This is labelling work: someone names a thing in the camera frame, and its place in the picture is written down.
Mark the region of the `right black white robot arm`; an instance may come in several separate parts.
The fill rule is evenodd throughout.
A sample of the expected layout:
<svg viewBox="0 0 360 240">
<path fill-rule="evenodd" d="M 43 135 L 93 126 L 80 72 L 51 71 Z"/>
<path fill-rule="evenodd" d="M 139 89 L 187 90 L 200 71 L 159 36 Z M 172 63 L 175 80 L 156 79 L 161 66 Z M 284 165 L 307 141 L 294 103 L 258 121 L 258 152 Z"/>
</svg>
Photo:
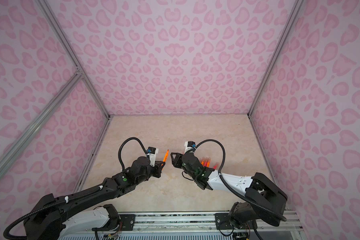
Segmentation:
<svg viewBox="0 0 360 240">
<path fill-rule="evenodd" d="M 242 203 L 234 203 L 228 213 L 228 222 L 232 227 L 241 229 L 255 220 L 278 227 L 287 220 L 284 212 L 288 197 L 264 174 L 241 177 L 220 173 L 200 162 L 193 152 L 171 153 L 171 161 L 200 189 L 226 191 L 243 200 Z"/>
</svg>

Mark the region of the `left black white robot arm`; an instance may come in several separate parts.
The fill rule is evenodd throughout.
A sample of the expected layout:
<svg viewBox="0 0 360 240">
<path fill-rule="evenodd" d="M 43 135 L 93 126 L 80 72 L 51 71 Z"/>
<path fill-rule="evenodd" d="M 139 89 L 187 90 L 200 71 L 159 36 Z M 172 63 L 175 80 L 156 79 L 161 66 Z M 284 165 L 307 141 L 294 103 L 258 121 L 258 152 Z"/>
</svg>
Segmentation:
<svg viewBox="0 0 360 240">
<path fill-rule="evenodd" d="M 139 157 L 131 167 L 105 178 L 99 185 L 66 196 L 43 196 L 32 209 L 34 214 L 24 220 L 27 239 L 57 240 L 61 231 L 68 228 L 65 222 L 69 218 L 102 202 L 128 194 L 151 177 L 159 178 L 165 164 L 156 161 L 151 166 L 149 158 Z"/>
</svg>

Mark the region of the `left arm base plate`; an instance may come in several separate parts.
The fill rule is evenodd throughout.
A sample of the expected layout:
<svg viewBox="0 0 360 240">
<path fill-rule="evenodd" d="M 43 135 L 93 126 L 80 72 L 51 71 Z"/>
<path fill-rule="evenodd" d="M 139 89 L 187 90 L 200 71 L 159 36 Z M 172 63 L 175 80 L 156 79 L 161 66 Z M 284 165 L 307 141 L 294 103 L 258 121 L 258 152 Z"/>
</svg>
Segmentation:
<svg viewBox="0 0 360 240">
<path fill-rule="evenodd" d="M 136 215 L 121 214 L 110 217 L 110 219 L 98 228 L 92 228 L 92 231 L 132 231 L 135 224 Z"/>
</svg>

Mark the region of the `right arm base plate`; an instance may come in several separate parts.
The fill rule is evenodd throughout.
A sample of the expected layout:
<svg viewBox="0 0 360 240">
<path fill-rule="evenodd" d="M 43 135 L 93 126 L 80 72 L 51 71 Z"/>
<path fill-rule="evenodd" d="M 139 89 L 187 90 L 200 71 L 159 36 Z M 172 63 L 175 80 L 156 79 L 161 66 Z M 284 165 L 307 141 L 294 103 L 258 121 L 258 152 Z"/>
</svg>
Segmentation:
<svg viewBox="0 0 360 240">
<path fill-rule="evenodd" d="M 215 224 L 217 230 L 231 231 L 233 229 L 230 223 L 230 216 L 228 213 L 215 213 L 214 216 L 215 216 Z"/>
</svg>

